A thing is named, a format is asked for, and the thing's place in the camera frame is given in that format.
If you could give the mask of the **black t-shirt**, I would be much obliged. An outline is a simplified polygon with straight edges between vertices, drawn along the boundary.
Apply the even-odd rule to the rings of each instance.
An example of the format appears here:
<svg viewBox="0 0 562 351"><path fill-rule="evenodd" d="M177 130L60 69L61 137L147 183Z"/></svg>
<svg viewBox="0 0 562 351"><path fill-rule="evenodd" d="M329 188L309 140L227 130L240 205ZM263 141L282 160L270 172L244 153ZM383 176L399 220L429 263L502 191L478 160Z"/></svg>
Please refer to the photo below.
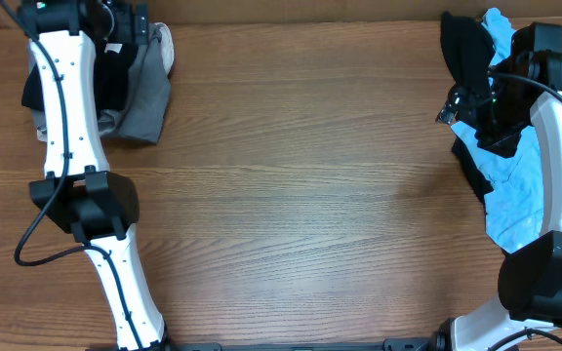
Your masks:
<svg viewBox="0 0 562 351"><path fill-rule="evenodd" d="M139 47L132 44L106 44L95 60L94 93L98 111L122 110L129 88L129 68ZM43 111L43 95L39 72L33 54L29 54L30 73L25 81L21 105Z"/></svg>

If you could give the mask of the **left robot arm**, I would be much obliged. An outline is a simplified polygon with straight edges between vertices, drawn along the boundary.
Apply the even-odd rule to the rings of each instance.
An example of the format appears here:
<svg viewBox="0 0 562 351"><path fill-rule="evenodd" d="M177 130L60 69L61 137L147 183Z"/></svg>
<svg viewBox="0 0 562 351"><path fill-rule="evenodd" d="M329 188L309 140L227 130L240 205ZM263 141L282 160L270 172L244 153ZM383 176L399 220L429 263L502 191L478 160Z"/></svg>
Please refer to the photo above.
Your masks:
<svg viewBox="0 0 562 351"><path fill-rule="evenodd" d="M111 171L100 141L95 61L106 44L147 43L144 5L125 1L23 1L9 15L29 38L47 127L44 177L29 184L44 217L72 235L71 254L92 261L119 350L167 350L170 339L141 267L134 183Z"/></svg>

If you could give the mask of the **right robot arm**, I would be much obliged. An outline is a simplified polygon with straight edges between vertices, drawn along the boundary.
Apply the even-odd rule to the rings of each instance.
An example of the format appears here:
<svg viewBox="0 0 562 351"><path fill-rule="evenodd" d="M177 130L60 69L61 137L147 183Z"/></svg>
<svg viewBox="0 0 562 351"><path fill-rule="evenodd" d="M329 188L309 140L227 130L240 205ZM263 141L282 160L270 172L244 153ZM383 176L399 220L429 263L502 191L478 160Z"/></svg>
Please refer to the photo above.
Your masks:
<svg viewBox="0 0 562 351"><path fill-rule="evenodd" d="M472 129L477 146L524 160L524 135L539 143L542 223L535 238L508 253L497 293L475 311L444 322L426 350L513 350L562 329L562 27L534 22L492 63L494 42L482 24L445 14L440 44L454 79L438 121Z"/></svg>

